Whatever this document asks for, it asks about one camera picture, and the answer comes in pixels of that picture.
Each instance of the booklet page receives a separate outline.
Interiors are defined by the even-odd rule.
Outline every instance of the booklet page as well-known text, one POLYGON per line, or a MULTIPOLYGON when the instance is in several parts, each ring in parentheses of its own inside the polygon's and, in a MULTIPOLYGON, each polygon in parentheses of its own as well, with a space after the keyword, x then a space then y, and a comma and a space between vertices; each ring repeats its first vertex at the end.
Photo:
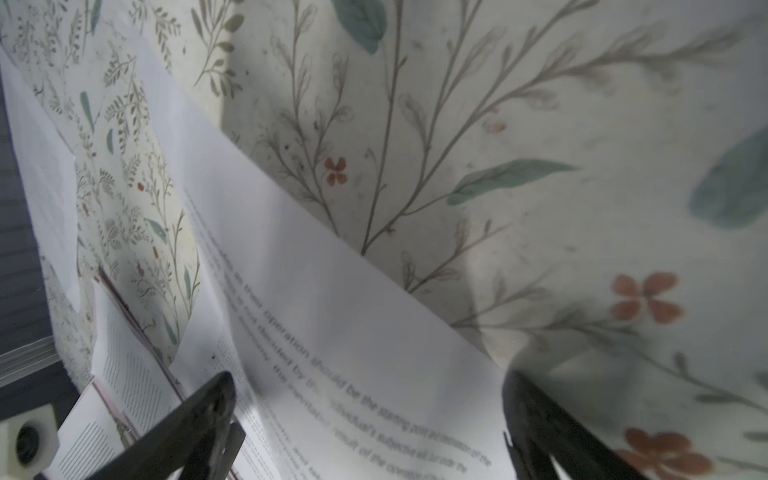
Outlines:
POLYGON ((281 477, 514 478, 502 371, 258 169, 136 44, 281 477))
POLYGON ((92 284, 96 342, 91 373, 140 437, 178 407, 180 400, 104 285, 92 284))
POLYGON ((200 293, 170 371, 188 395, 217 373, 232 373, 237 388, 235 416, 246 433, 233 468, 242 480, 280 479, 258 412, 257 398, 248 386, 229 329, 223 324, 211 291, 213 285, 205 269, 200 272, 200 293))
POLYGON ((43 471, 48 480, 80 480, 123 452, 112 415, 91 384, 58 430, 58 452, 43 471))
POLYGON ((35 239, 51 262, 67 299, 79 312, 74 155, 2 47, 0 71, 13 151, 35 239))

